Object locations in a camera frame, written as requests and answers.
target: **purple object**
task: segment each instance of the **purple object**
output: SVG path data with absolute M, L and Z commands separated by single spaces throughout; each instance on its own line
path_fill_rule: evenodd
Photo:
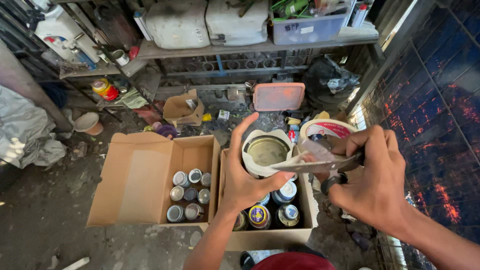
M 162 135 L 165 138 L 173 140 L 177 137 L 177 130 L 171 125 L 161 126 L 157 131 L 157 134 Z

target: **orange bucket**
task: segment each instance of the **orange bucket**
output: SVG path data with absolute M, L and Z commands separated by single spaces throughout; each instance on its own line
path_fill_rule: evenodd
M 98 135 L 103 131 L 103 126 L 98 121 L 99 119 L 100 117 L 97 113 L 88 112 L 75 121 L 73 128 L 77 132 L 85 132 L 93 136 Z

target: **tape roll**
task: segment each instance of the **tape roll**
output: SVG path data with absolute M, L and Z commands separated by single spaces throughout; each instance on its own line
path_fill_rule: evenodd
M 332 119 L 315 119 L 306 122 L 300 129 L 300 137 L 298 146 L 300 152 L 306 149 L 302 148 L 302 142 L 308 140 L 308 137 L 313 134 L 332 135 L 338 138 L 345 138 L 351 133 L 357 132 L 358 129 L 353 126 Z

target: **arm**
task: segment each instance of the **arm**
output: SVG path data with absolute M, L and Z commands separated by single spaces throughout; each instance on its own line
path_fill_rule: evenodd
M 260 180 L 253 178 L 242 167 L 241 137 L 249 125 L 257 119 L 258 113 L 253 113 L 232 132 L 222 205 L 205 234 L 187 257 L 184 270 L 218 269 L 237 215 L 253 206 L 268 192 L 280 189 L 294 175 L 293 172 L 277 172 Z
M 363 145 L 363 177 L 333 185 L 328 193 L 330 201 L 359 220 L 415 246 L 438 269 L 477 269 L 479 245 L 431 220 L 405 200 L 405 160 L 398 151 L 395 133 L 372 126 L 350 135 L 332 151 L 351 156 Z

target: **blue tiled wall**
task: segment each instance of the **blue tiled wall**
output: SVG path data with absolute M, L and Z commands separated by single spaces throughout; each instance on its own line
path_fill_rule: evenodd
M 365 126 L 395 131 L 406 196 L 480 244 L 480 0 L 436 7 L 363 101 Z M 407 264 L 431 269 L 414 247 Z

